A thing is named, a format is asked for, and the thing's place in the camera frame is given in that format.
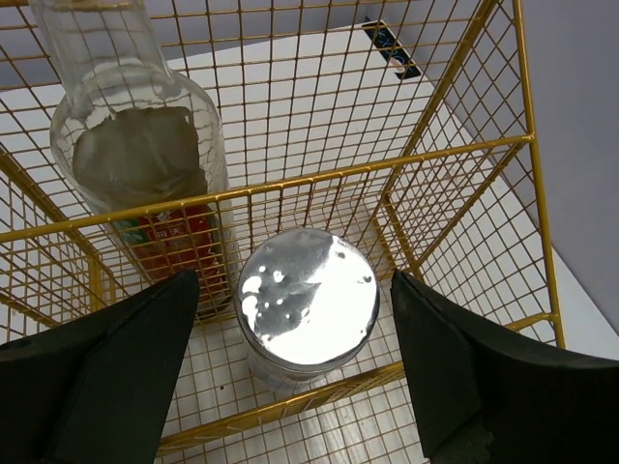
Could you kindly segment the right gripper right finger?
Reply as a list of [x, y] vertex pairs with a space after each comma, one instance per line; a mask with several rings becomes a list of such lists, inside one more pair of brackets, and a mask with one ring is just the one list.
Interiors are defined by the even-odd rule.
[[395, 272], [391, 300], [433, 463], [614, 463], [618, 363], [560, 349]]

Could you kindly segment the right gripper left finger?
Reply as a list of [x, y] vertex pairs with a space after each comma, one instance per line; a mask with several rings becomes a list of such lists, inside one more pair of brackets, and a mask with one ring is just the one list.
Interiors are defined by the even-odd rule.
[[2, 462], [153, 462], [198, 297], [185, 270], [2, 344]]

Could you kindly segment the white jar blue label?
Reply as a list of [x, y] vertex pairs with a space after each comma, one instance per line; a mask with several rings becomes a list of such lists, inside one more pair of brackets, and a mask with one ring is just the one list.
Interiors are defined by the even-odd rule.
[[365, 255], [315, 228], [286, 230], [261, 244], [244, 264], [235, 299], [250, 372], [283, 395], [353, 360], [380, 308]]

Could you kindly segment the dark sauce glass bottle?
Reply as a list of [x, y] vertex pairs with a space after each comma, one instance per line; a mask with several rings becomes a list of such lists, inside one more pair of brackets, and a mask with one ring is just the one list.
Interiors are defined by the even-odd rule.
[[142, 2], [34, 1], [31, 10], [65, 91], [49, 130], [61, 172], [97, 215], [137, 209], [108, 229], [145, 277], [192, 269], [198, 315], [227, 310], [231, 213], [189, 204], [228, 187], [214, 102], [168, 66]]

